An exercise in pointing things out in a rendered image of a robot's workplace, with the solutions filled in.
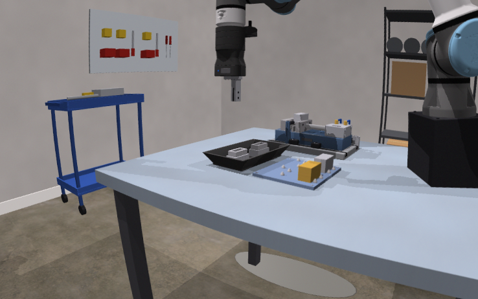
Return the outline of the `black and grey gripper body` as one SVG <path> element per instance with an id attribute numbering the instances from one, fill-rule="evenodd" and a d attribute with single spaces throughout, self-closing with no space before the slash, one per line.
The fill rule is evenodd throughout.
<path id="1" fill-rule="evenodd" d="M 217 9 L 216 25 L 214 75 L 245 76 L 245 38 L 257 37 L 257 28 L 252 21 L 245 27 L 245 10 L 241 8 Z"/>

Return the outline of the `yellow-orange block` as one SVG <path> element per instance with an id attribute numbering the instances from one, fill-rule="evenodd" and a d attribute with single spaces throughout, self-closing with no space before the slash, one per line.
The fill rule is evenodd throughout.
<path id="1" fill-rule="evenodd" d="M 307 161 L 299 165 L 298 181 L 307 183 L 313 182 L 314 179 L 321 175 L 321 162 Z"/>

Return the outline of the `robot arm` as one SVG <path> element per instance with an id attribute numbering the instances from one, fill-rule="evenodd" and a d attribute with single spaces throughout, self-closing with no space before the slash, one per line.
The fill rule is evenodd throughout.
<path id="1" fill-rule="evenodd" d="M 300 0 L 216 0 L 216 9 L 264 3 L 288 15 Z M 285 3 L 286 2 L 286 3 Z M 426 34 L 428 88 L 422 114 L 443 118 L 476 116 L 470 77 L 478 75 L 478 6 L 470 0 L 428 0 L 435 16 Z"/>

